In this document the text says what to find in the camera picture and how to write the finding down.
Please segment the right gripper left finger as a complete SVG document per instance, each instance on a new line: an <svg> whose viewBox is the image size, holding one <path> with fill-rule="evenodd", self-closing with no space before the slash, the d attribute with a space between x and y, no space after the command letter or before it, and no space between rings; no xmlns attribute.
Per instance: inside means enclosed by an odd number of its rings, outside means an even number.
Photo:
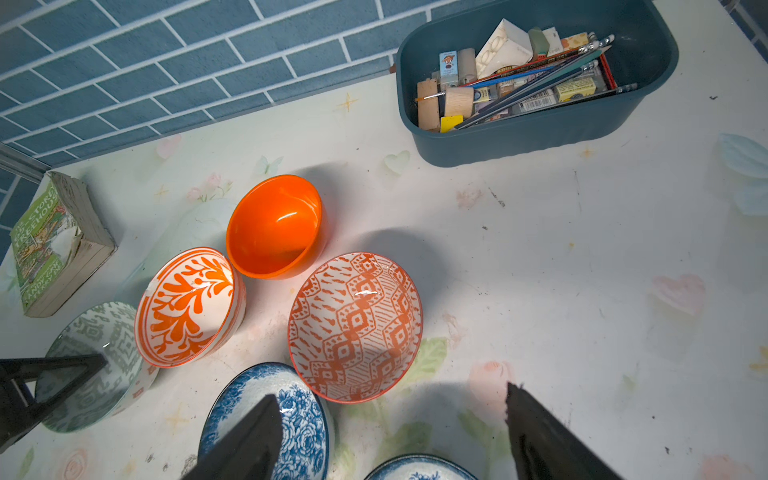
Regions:
<svg viewBox="0 0 768 480"><path fill-rule="evenodd" d="M266 395L183 479L270 479L282 437L277 398Z"/></svg>

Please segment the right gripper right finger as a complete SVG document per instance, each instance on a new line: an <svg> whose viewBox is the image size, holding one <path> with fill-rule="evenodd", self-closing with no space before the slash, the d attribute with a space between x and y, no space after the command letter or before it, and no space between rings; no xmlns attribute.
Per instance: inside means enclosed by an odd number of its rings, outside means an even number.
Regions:
<svg viewBox="0 0 768 480"><path fill-rule="evenodd" d="M511 453L520 479L612 479L620 476L525 389L507 385Z"/></svg>

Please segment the red geometric pattern bowl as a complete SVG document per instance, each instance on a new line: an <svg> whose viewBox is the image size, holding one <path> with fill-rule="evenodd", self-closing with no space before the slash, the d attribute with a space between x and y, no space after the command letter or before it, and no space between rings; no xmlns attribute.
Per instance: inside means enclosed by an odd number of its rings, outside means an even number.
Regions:
<svg viewBox="0 0 768 480"><path fill-rule="evenodd" d="M295 371L319 397L340 404L376 399L414 363L423 307L408 273L371 252L325 262L303 283L288 319Z"/></svg>

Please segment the orange floral bowl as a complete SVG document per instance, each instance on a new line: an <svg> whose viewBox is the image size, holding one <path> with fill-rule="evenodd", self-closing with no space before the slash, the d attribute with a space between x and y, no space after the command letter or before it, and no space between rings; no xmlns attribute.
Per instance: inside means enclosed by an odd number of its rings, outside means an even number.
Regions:
<svg viewBox="0 0 768 480"><path fill-rule="evenodd" d="M186 250L150 280L135 316L135 340L149 364L176 368L223 346L241 325L246 287L220 251Z"/></svg>

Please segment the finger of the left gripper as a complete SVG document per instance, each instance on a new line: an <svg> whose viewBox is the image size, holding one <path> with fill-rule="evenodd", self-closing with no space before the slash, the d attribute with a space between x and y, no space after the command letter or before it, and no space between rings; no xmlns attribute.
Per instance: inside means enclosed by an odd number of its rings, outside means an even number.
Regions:
<svg viewBox="0 0 768 480"><path fill-rule="evenodd" d="M1 360L1 452L17 443L97 375L102 354Z"/></svg>

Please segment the plain orange bowl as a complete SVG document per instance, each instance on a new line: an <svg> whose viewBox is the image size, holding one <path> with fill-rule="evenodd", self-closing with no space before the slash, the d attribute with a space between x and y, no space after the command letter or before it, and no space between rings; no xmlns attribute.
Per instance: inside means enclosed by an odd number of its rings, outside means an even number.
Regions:
<svg viewBox="0 0 768 480"><path fill-rule="evenodd" d="M279 175L256 185L238 203L226 249L240 273L279 280L309 268L328 236L328 214L316 187L296 175Z"/></svg>

